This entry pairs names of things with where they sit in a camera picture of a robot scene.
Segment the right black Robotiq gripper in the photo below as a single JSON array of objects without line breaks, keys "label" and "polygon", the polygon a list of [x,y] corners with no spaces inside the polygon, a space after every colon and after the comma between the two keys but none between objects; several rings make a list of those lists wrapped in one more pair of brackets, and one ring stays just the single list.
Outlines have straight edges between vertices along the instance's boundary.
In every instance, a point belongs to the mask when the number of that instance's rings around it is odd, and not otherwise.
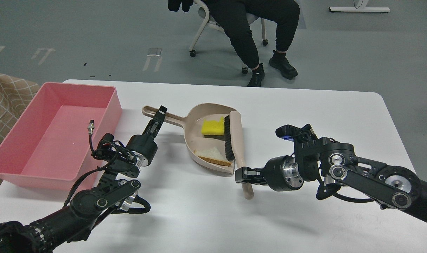
[{"label": "right black Robotiq gripper", "polygon": [[275,157],[263,168],[241,167],[235,171],[236,183],[268,185],[274,191],[299,190],[304,179],[299,174],[298,163],[292,156]]}]

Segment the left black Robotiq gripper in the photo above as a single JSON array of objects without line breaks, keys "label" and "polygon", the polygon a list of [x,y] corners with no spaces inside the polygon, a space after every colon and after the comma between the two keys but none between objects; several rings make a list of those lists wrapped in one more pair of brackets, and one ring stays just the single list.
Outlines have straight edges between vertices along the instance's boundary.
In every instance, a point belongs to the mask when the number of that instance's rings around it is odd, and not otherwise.
[{"label": "left black Robotiq gripper", "polygon": [[140,155],[140,159],[142,160],[141,166],[143,167],[151,164],[157,152],[158,146],[154,138],[156,138],[164,123],[166,113],[167,107],[160,106],[152,119],[148,122],[143,133],[141,135],[132,136],[126,145],[128,150]]}]

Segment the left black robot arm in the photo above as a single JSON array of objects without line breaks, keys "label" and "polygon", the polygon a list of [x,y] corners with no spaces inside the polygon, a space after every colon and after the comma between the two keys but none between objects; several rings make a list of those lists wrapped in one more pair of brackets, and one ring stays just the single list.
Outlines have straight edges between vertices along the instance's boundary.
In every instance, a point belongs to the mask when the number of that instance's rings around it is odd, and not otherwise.
[{"label": "left black robot arm", "polygon": [[106,164],[89,171],[72,186],[63,207],[29,225],[0,223],[0,253],[51,253],[63,243],[87,240],[91,231],[111,214],[145,214],[151,205],[139,197],[139,169],[150,165],[157,151],[154,139],[167,108],[161,106],[140,135],[127,145],[106,133],[93,147],[94,120],[88,125],[91,155]]}]

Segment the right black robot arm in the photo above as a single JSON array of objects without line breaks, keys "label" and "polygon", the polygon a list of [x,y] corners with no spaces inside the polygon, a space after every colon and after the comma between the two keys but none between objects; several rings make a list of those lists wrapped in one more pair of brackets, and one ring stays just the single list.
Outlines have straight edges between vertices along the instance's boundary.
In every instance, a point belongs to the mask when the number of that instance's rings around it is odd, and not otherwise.
[{"label": "right black robot arm", "polygon": [[427,182],[410,169],[358,157],[352,144],[318,138],[309,124],[283,125],[275,133],[293,142],[294,154],[272,158],[263,168],[241,166],[237,183],[295,191],[317,181],[318,200],[334,196],[352,203],[376,202],[381,209],[397,209],[427,223]]}]

